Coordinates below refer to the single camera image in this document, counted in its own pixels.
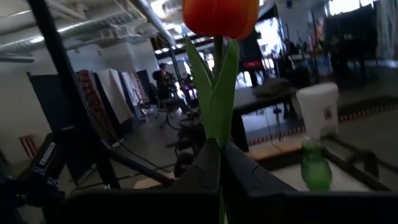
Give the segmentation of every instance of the orange tulip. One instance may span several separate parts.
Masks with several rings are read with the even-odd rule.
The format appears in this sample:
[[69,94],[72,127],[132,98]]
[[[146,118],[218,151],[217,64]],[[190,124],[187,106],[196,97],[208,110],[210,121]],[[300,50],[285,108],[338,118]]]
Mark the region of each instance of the orange tulip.
[[245,39],[259,15],[258,0],[182,0],[185,25],[196,34]]

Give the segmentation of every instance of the white container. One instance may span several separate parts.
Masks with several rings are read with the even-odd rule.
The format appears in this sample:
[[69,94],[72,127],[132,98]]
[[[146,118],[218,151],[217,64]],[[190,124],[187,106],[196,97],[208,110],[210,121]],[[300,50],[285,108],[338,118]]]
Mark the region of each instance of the white container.
[[320,139],[338,132],[338,87],[334,83],[322,83],[297,92],[309,137]]

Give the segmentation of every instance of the black table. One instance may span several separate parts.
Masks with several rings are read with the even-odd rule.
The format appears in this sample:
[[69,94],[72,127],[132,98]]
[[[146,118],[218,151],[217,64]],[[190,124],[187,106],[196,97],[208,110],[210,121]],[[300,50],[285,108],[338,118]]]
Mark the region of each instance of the black table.
[[285,105],[284,117],[291,119],[297,118],[296,112],[292,104],[292,94],[296,92],[295,88],[289,88],[278,95],[271,97],[256,97],[252,93],[252,88],[241,88],[235,90],[234,110],[232,115],[231,135],[235,145],[244,152],[249,151],[248,140],[246,139],[246,131],[244,129],[242,115],[255,112],[257,110],[274,106],[279,103],[289,104],[289,110]]

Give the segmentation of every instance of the floor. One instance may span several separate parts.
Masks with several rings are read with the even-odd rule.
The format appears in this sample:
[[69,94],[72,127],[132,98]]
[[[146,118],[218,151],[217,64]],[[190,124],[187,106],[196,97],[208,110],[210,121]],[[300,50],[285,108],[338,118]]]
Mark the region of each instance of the floor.
[[[340,94],[339,104],[347,105],[381,95],[398,96],[398,70],[391,68],[370,68],[368,73],[372,76],[369,84],[362,88],[342,92]],[[297,102],[295,102],[295,107],[298,114],[300,114]],[[245,116],[244,124],[246,130],[250,131],[257,128],[263,128],[264,125],[267,125],[267,118],[270,125],[274,124],[274,115],[270,109],[266,109],[266,111],[266,114],[268,114],[267,116],[265,114],[251,114]],[[344,139],[357,147],[374,151],[379,157],[398,166],[398,150],[395,141],[395,137],[398,138],[397,117],[398,110],[395,110],[343,123],[339,127],[339,136],[341,139]],[[176,131],[170,128],[159,129],[159,124],[161,122],[162,118],[146,122],[139,127],[139,129],[127,136],[123,143],[129,146],[135,153],[140,154],[159,167],[166,167],[166,169],[172,172],[172,164],[176,160],[174,149],[167,149],[165,145],[176,141]],[[289,136],[284,138],[284,141],[291,141],[297,138],[302,138],[302,135]],[[275,141],[252,146],[250,150],[256,150],[264,147],[264,145],[270,145],[273,143],[275,143]],[[337,146],[333,142],[324,141],[324,145],[326,147],[330,147],[332,151],[335,151],[343,157],[348,156],[348,152],[345,149]],[[145,164],[137,159],[127,150],[123,149],[123,147],[118,148],[118,152],[144,164],[147,167],[150,167],[151,169],[155,169],[149,164]],[[13,171],[18,173],[18,171],[22,170],[24,166],[25,165],[15,166]],[[113,166],[117,176],[124,177],[123,180],[120,181],[122,188],[131,189],[137,180],[145,178],[142,175],[138,175],[137,172],[123,167],[118,163],[113,162]],[[388,171],[381,170],[381,180],[388,182],[388,184],[393,185],[395,189],[398,189],[398,176],[391,174]],[[101,179],[99,174],[94,172],[84,181],[84,183],[82,183],[81,187],[95,185],[100,182]],[[70,180],[67,169],[64,169],[62,172],[59,185],[61,190],[66,191],[67,194],[74,191],[75,186]],[[104,188],[104,185],[98,184],[92,188]],[[29,223],[39,223],[42,219],[40,210],[36,208],[25,207],[20,209],[20,212],[25,220],[29,221]]]

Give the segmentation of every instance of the green bottle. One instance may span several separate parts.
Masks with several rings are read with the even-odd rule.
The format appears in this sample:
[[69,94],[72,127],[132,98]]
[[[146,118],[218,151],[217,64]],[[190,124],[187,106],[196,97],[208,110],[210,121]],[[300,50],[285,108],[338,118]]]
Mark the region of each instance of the green bottle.
[[315,141],[302,143],[304,157],[301,164],[301,176],[310,191],[328,191],[332,181],[332,173],[322,147]]

